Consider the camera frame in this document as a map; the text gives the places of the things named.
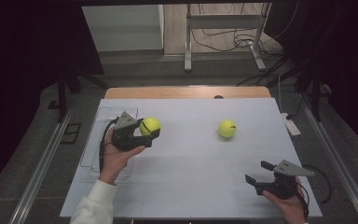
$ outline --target human hand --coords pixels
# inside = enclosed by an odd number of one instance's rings
[[[296,177],[296,182],[298,184],[300,183],[298,177]],[[299,185],[297,185],[297,192],[301,197],[304,197]],[[266,190],[263,190],[263,195],[281,210],[281,213],[288,224],[303,224],[307,222],[304,218],[304,208],[302,203],[296,196],[287,200],[282,200]]]
[[[130,151],[120,151],[112,145],[113,129],[110,129],[104,140],[103,169],[100,180],[114,185],[120,171],[126,167],[128,160],[145,150],[145,147],[136,147]]]

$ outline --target yellow tennis ball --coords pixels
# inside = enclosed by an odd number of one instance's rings
[[[229,138],[235,134],[237,127],[235,126],[234,121],[230,119],[225,119],[219,124],[219,133],[223,137]]]
[[[150,135],[153,131],[161,129],[161,124],[158,119],[155,118],[146,118],[142,120],[139,125],[139,131],[141,131],[141,135]]]

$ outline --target gray tile floor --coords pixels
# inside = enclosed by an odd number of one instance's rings
[[[101,55],[106,76],[98,76],[103,81],[119,87],[160,86],[160,85],[230,85],[258,75],[252,57],[247,54],[195,55],[193,71],[183,71],[181,57],[164,57],[160,53],[128,53]],[[276,61],[268,58],[271,66]],[[43,184],[36,195],[26,223],[68,223],[69,218],[59,217],[67,190],[70,187],[76,166],[86,144],[91,124],[104,90],[94,83],[80,77],[83,90],[78,95],[71,123],[81,122],[78,140],[74,145],[61,144],[51,162]],[[293,91],[295,78],[285,80],[282,85],[282,110],[296,111],[299,98]],[[278,102],[278,88],[269,89]],[[28,183],[37,162],[56,128],[57,110],[47,110],[51,100],[57,100],[57,88],[51,86],[41,95],[41,105],[35,115],[15,155],[0,175],[0,223],[8,223],[19,201],[22,191]],[[358,137],[329,106],[326,99],[321,101],[321,116],[326,130],[339,149],[339,153],[358,183]],[[333,186],[333,197],[320,204],[324,218],[313,219],[311,223],[358,223],[358,215],[351,199],[337,177],[336,171],[327,159],[323,146],[310,127],[303,110],[293,118],[302,134],[294,137],[293,143],[303,163],[322,169]],[[317,200],[326,196],[326,185],[322,178],[311,179]],[[251,220],[251,223],[283,223],[281,219]]]

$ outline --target white sleeve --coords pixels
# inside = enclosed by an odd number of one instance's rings
[[[83,197],[72,215],[71,223],[113,222],[113,198],[118,186],[97,179],[88,196]]]

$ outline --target white table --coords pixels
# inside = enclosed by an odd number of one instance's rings
[[[113,201],[115,217],[164,219],[224,219],[281,217],[267,199],[255,194],[244,175],[272,182],[273,174],[260,161],[288,160],[300,165],[274,99],[134,99],[101,100],[85,154],[62,208],[72,215],[97,175],[95,156],[105,123],[106,108],[134,108],[138,118],[155,117],[162,124],[153,146],[129,163],[131,174],[118,180]],[[223,119],[237,124],[227,140],[217,133]],[[310,217],[322,215],[306,177]]]

